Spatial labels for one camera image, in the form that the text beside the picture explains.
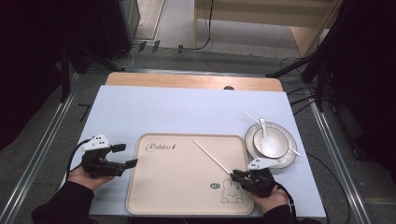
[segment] gray floor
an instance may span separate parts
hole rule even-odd
[[[163,46],[158,52],[152,53],[152,47],[146,47],[142,52],[133,51],[134,64],[126,71],[136,69],[159,69],[168,71],[197,71],[223,73],[229,76],[241,77],[263,77],[264,74],[275,72],[283,58],[296,57],[296,54],[284,51],[289,48],[296,50],[295,46],[290,43],[291,36],[288,32],[283,33],[282,38],[287,40],[278,41],[276,35],[269,36],[266,45],[270,46],[272,51],[266,52],[266,55],[256,54],[231,54],[219,53],[214,51],[199,52],[185,51],[177,54],[176,49],[170,49],[169,46]],[[129,55],[125,55],[117,62],[128,64],[131,61]],[[70,108],[65,114],[64,120],[59,127],[56,135],[49,146],[49,151],[41,164],[37,176],[29,188],[21,207],[14,218],[13,223],[32,223],[30,214],[35,207],[46,202],[59,187],[63,177],[64,170],[73,147],[78,143],[79,135],[83,129],[84,122],[80,121],[85,112],[85,107],[78,104],[93,104],[95,95],[100,85],[105,84],[106,78],[110,71],[102,65],[88,60],[90,69],[87,74],[78,75],[79,83],[76,85],[76,93],[71,102]],[[293,59],[286,60],[282,63],[285,66],[292,63]],[[295,90],[304,87],[299,79],[299,73],[293,71],[290,75],[281,78],[282,86],[285,91]],[[35,153],[37,146],[44,135],[50,121],[59,107],[61,90],[57,90],[51,95],[48,101],[30,120],[29,124],[20,134],[19,138],[8,147],[0,150],[0,208],[3,210],[10,197],[10,193],[20,180],[25,167]],[[290,101],[303,98],[302,95],[290,95]],[[297,111],[308,101],[292,107]],[[396,188],[389,177],[388,171],[383,169],[375,162],[361,162],[353,157],[352,147],[343,130],[339,119],[332,113],[330,108],[324,106],[324,115],[331,127],[332,134],[339,146],[340,152],[346,163],[354,183],[363,199],[364,206],[373,223],[392,223],[396,218],[394,213],[396,209]],[[332,159],[323,140],[322,134],[315,120],[312,109],[308,106],[302,112],[295,116],[300,135],[303,139],[305,150],[319,158],[326,164],[330,170],[336,173]],[[323,204],[328,211],[331,223],[346,223],[347,221],[347,199],[343,194],[340,186],[332,177],[329,171],[319,161],[308,157],[314,178],[318,185]],[[126,223],[127,217],[95,217],[101,223]],[[350,214],[348,223],[359,223],[354,215]]]

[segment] tray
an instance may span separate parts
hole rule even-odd
[[[127,197],[136,215],[246,215],[254,202],[192,140],[230,172],[248,155],[236,135],[147,133],[140,137]]]

